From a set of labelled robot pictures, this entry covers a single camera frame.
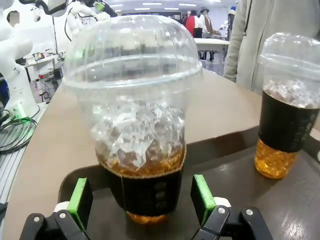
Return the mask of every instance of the clear plastic dome lid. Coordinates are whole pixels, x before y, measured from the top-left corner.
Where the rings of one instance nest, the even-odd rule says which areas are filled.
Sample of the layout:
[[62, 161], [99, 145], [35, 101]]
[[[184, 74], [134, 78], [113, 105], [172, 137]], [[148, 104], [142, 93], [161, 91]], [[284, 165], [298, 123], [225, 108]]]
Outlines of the clear plastic dome lid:
[[141, 95], [150, 85], [176, 93], [201, 74], [197, 46], [185, 27], [164, 16], [130, 15], [80, 32], [67, 51], [63, 82], [78, 95], [84, 89], [123, 95], [139, 89]]
[[258, 61], [291, 76], [320, 80], [320, 42], [313, 38], [278, 32], [264, 42]]

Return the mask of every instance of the ceiling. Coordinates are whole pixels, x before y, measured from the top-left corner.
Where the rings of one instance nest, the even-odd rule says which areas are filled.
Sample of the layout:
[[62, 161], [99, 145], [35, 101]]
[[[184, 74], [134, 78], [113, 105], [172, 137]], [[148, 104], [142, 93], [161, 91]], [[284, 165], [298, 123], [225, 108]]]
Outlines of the ceiling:
[[[119, 13], [135, 12], [135, 9], [138, 9], [138, 8], [150, 8], [150, 10], [146, 9], [146, 11], [148, 12], [152, 12], [152, 11], [165, 12], [166, 10], [164, 8], [178, 8], [179, 12], [185, 12], [188, 10], [200, 10], [201, 7], [203, 6], [209, 9], [230, 7], [230, 6], [234, 6], [236, 2], [236, 0], [104, 0], [104, 1], [108, 3], [115, 11], [119, 11]], [[159, 5], [143, 5], [143, 3], [145, 4], [156, 3]], [[181, 6], [180, 4], [193, 4], [196, 6]]]

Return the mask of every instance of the amber liquid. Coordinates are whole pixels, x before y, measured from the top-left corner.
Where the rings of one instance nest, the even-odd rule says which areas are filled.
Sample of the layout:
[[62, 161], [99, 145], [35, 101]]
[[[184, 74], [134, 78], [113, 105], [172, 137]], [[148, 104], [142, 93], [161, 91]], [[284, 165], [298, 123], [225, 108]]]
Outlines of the amber liquid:
[[259, 138], [254, 165], [258, 172], [265, 177], [282, 179], [288, 174], [297, 154], [298, 152], [275, 150], [267, 146]]
[[[184, 153], [185, 150], [177, 149], [175, 151], [172, 151], [172, 154], [170, 156], [163, 156], [162, 160], [157, 161], [151, 161], [151, 155], [146, 155], [146, 163], [138, 170], [136, 170], [133, 166], [132, 168], [128, 167], [121, 167], [118, 164], [117, 156], [111, 156], [110, 158], [113, 158], [112, 162], [114, 162], [114, 165], [112, 167], [109, 167], [107, 165], [104, 155], [97, 152], [97, 149], [95, 151], [97, 159], [99, 163], [105, 167], [106, 169], [110, 169], [113, 172], [116, 172], [119, 175], [127, 176], [127, 177], [152, 177], [156, 175], [163, 175], [169, 172], [172, 172], [174, 170], [180, 169], [183, 160], [184, 160]], [[161, 215], [161, 216], [141, 216], [136, 215], [130, 212], [127, 212], [128, 216], [136, 223], [139, 224], [145, 224], [145, 225], [152, 225], [152, 224], [158, 224], [162, 223], [167, 220], [167, 215]]]

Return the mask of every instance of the black hat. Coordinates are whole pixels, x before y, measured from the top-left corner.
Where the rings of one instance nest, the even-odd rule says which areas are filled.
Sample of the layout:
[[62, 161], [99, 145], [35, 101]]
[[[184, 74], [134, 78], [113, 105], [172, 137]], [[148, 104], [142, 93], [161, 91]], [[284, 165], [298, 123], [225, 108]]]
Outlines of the black hat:
[[203, 13], [204, 10], [206, 10], [207, 13], [210, 11], [207, 7], [203, 6], [203, 7], [201, 8], [200, 13]]
[[190, 16], [196, 16], [196, 15], [197, 15], [197, 11], [196, 10], [191, 10]]

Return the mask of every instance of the ice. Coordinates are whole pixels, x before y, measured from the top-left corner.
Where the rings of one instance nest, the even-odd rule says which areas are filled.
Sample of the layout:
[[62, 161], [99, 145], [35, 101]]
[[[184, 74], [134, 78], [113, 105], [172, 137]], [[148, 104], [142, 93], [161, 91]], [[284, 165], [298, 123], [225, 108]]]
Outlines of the ice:
[[91, 134], [107, 146], [109, 166], [116, 158], [123, 167], [139, 169], [148, 160], [160, 161], [183, 147], [184, 112], [165, 101], [121, 101], [97, 106], [93, 112], [100, 121]]
[[299, 108], [319, 108], [320, 95], [300, 80], [269, 80], [263, 90], [275, 99]]

